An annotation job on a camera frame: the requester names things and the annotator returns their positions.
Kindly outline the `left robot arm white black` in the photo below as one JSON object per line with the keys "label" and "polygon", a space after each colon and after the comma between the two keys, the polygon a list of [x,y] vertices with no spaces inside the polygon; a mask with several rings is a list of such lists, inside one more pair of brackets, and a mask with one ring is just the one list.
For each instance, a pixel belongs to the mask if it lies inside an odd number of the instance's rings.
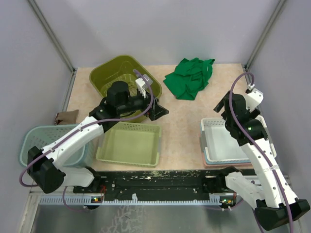
{"label": "left robot arm white black", "polygon": [[151,121],[167,115],[169,110],[158,104],[148,84],[137,84],[136,96],[131,96],[124,81],[114,82],[82,123],[55,142],[28,151],[27,173],[38,187],[49,194],[62,186],[80,187],[92,193],[101,187],[101,176],[89,166],[64,167],[63,164],[81,147],[103,135],[119,121],[122,115],[140,110]]}

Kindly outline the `pink perforated basket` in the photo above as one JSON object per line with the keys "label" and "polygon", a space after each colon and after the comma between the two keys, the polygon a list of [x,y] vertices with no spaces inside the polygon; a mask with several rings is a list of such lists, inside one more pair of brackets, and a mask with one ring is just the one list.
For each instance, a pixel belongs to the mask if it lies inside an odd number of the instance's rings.
{"label": "pink perforated basket", "polygon": [[223,169],[229,166],[234,166],[237,169],[252,169],[253,166],[250,163],[233,163],[233,164],[208,164],[206,162],[206,156],[204,154],[204,149],[203,149],[203,143],[201,137],[199,137],[200,141],[200,148],[201,148],[201,155],[202,155],[202,161],[203,161],[203,166],[206,169]]}

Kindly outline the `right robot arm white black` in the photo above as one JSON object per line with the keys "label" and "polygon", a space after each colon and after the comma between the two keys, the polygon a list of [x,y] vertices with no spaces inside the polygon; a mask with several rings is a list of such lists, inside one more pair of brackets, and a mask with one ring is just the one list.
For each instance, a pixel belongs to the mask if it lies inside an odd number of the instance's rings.
{"label": "right robot arm white black", "polygon": [[244,96],[231,91],[225,94],[214,111],[221,109],[224,110],[221,116],[226,130],[247,155],[261,188],[248,181],[233,166],[220,172],[218,188],[239,194],[252,207],[257,223],[266,231],[289,224],[293,232],[293,222],[311,207],[306,199],[298,198],[284,178],[272,155],[265,127],[257,119],[260,111],[250,111]]}

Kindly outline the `large olive green container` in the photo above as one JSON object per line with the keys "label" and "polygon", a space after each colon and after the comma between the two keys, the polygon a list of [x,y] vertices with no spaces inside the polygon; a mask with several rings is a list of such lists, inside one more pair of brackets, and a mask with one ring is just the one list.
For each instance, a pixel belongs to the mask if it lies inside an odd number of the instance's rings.
{"label": "large olive green container", "polygon": [[[138,91],[135,80],[147,74],[153,83],[146,90],[146,98]],[[89,80],[103,98],[89,113],[99,125],[114,125],[120,120],[142,122],[154,98],[162,94],[158,81],[133,57],[118,56],[91,71]]]}

